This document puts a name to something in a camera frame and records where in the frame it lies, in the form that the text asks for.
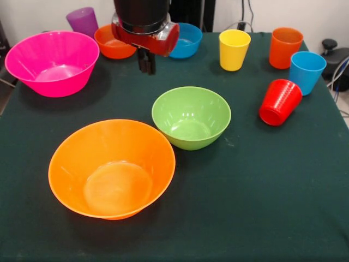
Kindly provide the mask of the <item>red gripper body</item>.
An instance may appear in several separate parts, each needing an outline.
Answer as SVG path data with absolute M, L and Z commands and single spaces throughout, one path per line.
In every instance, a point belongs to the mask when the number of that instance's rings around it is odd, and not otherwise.
M 161 56 L 169 56 L 179 38 L 179 24 L 172 22 L 169 14 L 149 27 L 129 25 L 114 14 L 111 26 L 116 39 Z

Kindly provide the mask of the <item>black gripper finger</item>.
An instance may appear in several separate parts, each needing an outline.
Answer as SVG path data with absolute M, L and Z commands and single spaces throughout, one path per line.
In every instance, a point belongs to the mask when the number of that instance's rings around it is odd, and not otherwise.
M 147 73 L 147 59 L 144 49 L 137 49 L 137 59 L 140 71 L 142 73 Z
M 155 54 L 147 52 L 147 72 L 149 75 L 156 73 Z

